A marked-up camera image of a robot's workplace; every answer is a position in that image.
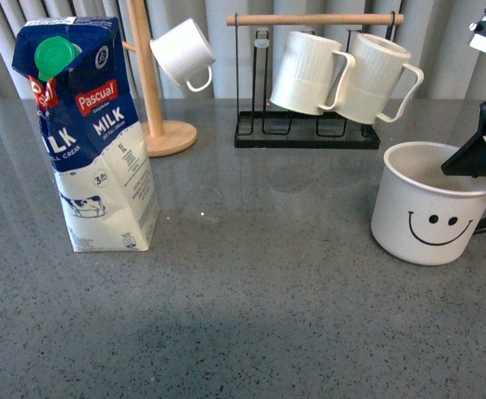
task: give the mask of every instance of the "green cap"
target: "green cap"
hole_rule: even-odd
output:
[[[34,61],[39,70],[41,81],[48,81],[73,61],[80,51],[67,39],[54,36],[39,44],[34,54]]]

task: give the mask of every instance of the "hanging mug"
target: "hanging mug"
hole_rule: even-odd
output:
[[[211,64],[215,62],[215,55],[192,18],[183,21],[163,36],[150,40],[150,49],[161,69],[178,87],[187,85],[191,91],[196,92],[202,91],[211,83]],[[204,68],[208,69],[208,81],[201,87],[194,87],[189,80]]]
[[[356,61],[339,52],[341,44],[304,32],[290,32],[282,63],[272,86],[270,101],[277,106],[308,115],[322,115],[341,104],[344,88]],[[346,64],[331,105],[326,104],[338,57]]]
[[[410,65],[410,53],[402,46],[382,37],[360,33],[354,39],[350,54],[356,59],[344,94],[344,101],[334,110],[346,119],[373,125],[379,118],[394,122],[401,118],[405,107],[424,80],[424,73]],[[404,71],[415,74],[415,84],[400,104],[395,116],[388,116],[383,109]],[[331,95],[340,90],[333,87]]]

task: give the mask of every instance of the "smiley face mug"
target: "smiley face mug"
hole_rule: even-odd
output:
[[[457,149],[408,142],[385,152],[371,229],[389,253],[413,264],[446,264],[472,234],[486,232],[486,177],[447,176],[441,169]]]

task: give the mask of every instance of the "blue carton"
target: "blue carton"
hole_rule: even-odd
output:
[[[43,81],[35,53],[50,37],[72,43],[77,56]],[[117,18],[30,21],[12,67],[32,85],[73,249],[147,250],[160,208]]]

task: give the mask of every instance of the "wooden pole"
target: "wooden pole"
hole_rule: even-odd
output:
[[[275,14],[275,15],[230,15],[226,18],[229,27],[249,25],[401,25],[403,14]]]
[[[123,48],[129,52],[135,52],[135,47],[127,42],[123,42]]]
[[[146,18],[145,2],[143,0],[129,0],[128,12],[130,13],[130,24],[134,36],[135,55],[140,68],[140,79],[143,87],[143,96],[145,96],[146,118],[149,122],[150,135],[163,135],[163,118],[161,116],[160,99],[154,74],[154,63],[150,52],[150,30]]]

